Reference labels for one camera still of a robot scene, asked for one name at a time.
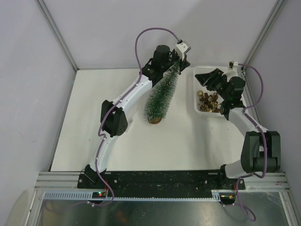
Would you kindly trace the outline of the white plastic basket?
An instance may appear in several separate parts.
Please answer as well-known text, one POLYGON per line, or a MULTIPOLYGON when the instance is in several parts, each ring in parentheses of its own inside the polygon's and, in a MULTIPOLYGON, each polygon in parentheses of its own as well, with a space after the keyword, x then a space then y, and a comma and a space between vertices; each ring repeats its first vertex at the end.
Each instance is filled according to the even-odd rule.
POLYGON ((243 104, 243 91, 246 82, 240 78, 237 74, 237 76, 231 76, 227 78, 228 83, 230 84, 229 91, 230 96, 229 97, 221 97, 219 95, 218 102, 221 103, 221 112, 220 113, 207 113, 207 112, 201 112, 199 107, 199 98, 197 96, 197 92, 199 90, 203 91, 203 93, 212 94, 215 91, 209 91, 206 89, 206 87, 203 87, 200 85, 200 83, 197 81, 197 79, 194 77, 197 73, 208 73, 213 71, 214 69, 219 68, 221 71, 223 71, 223 75, 226 75, 227 67, 217 67, 217 66, 196 66, 193 69, 193 90, 195 92, 194 96, 194 108, 195 111, 201 115, 201 116, 208 116, 212 118, 221 118, 224 117, 230 109, 235 107, 244 107, 243 104))

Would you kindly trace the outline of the small green christmas tree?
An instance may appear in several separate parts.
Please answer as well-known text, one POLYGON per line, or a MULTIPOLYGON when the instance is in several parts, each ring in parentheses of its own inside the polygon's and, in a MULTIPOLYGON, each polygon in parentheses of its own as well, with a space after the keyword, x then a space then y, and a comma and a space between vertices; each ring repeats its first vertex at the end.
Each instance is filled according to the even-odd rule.
POLYGON ((180 74, 179 64, 179 60, 173 63, 164 73, 162 80, 151 90, 143 113, 149 124, 158 124, 165 119, 176 90, 180 74))

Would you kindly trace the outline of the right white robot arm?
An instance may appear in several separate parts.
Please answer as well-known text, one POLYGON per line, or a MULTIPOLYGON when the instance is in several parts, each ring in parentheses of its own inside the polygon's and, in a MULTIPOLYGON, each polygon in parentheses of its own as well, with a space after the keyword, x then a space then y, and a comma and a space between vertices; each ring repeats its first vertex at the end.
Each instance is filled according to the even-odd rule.
POLYGON ((228 189, 236 178, 263 178, 267 173, 278 172, 281 164, 280 134, 266 129, 247 112, 242 101, 245 80, 238 76, 229 77, 218 68, 194 76, 202 87, 215 91, 223 99, 221 115, 244 136, 240 159, 221 166, 223 173, 217 177, 218 186, 228 189))

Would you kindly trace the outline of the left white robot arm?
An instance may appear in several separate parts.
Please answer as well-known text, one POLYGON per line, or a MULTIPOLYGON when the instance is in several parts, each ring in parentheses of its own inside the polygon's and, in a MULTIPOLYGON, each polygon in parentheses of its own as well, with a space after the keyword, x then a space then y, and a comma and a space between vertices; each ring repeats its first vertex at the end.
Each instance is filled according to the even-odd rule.
POLYGON ((98 135, 101 137, 100 145, 92 161, 85 167, 84 175, 93 188, 103 185, 108 158, 116 140, 123 135, 134 115, 134 106, 140 97, 155 87, 176 63, 177 69, 182 72, 190 63, 187 53, 190 45, 182 41, 171 50, 167 45, 156 47, 153 57, 141 69, 140 75, 121 95, 113 101, 105 100, 101 107, 100 128, 98 135))

